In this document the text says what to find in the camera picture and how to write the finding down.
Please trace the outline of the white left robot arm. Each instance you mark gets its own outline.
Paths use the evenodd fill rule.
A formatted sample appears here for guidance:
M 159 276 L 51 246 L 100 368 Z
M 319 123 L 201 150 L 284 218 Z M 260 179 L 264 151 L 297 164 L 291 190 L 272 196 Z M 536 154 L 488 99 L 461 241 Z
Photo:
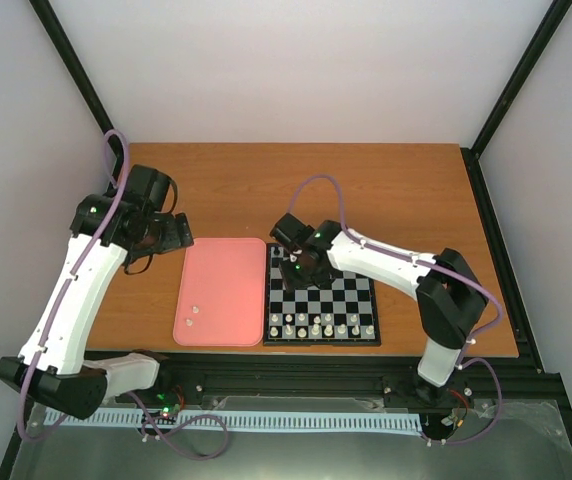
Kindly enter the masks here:
M 87 340 L 107 289 L 119 270 L 192 245 L 185 213 L 165 210 L 177 184 L 135 165 L 117 187 L 82 200 L 56 287 L 35 330 L 15 356 L 0 359 L 0 380 L 23 398 L 83 420 L 100 405 L 132 390 L 167 400 L 174 378 L 159 355 L 134 351 L 87 361 Z

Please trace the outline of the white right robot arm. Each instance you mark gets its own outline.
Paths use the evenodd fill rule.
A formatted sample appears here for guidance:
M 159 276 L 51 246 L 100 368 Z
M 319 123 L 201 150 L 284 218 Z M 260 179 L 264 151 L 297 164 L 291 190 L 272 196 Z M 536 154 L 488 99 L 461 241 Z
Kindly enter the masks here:
M 284 215 L 270 236 L 285 251 L 280 263 L 285 287 L 326 287 L 341 273 L 354 273 L 392 287 L 417 303 L 427 336 L 424 352 L 404 394 L 434 405 L 456 369 L 469 336 L 488 305 L 486 292 L 462 255 L 446 248 L 418 253 L 375 241 L 341 223 L 314 228 Z

